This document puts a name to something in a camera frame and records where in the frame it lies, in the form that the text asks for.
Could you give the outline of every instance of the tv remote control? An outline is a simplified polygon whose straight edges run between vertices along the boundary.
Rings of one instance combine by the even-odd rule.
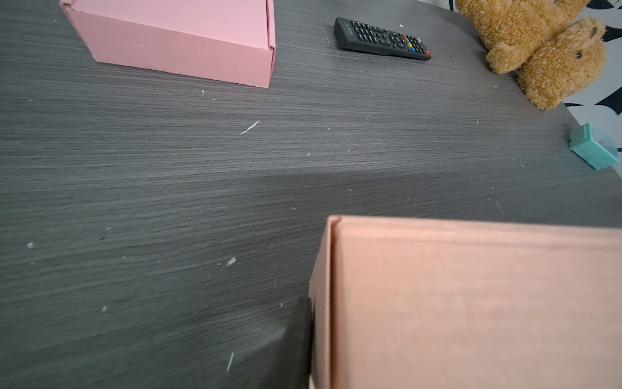
[[[424,61],[431,58],[419,38],[342,17],[335,19],[335,38],[340,49]]]

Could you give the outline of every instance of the plush toy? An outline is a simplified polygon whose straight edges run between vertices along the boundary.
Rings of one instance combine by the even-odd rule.
[[[587,87],[603,70],[605,25],[584,17],[536,49],[521,67],[518,85],[543,110]]]
[[[495,73],[518,69],[533,51],[568,26],[590,0],[456,0],[489,50]]]

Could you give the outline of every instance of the pencil sharpener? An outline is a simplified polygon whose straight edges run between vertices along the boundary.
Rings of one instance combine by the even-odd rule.
[[[591,123],[570,133],[570,150],[596,170],[620,161],[615,143]]]

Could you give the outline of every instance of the tabletop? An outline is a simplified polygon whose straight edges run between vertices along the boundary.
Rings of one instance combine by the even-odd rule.
[[[459,14],[275,0],[261,89],[96,63],[53,1],[0,11],[0,387],[255,387],[333,213],[622,227],[568,110]],[[432,60],[338,50],[337,16]]]

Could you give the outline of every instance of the peach cardboard box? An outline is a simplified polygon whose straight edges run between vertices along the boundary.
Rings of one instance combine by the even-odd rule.
[[[318,389],[622,388],[622,230],[331,216]]]
[[[93,58],[267,88],[272,0],[61,0]]]

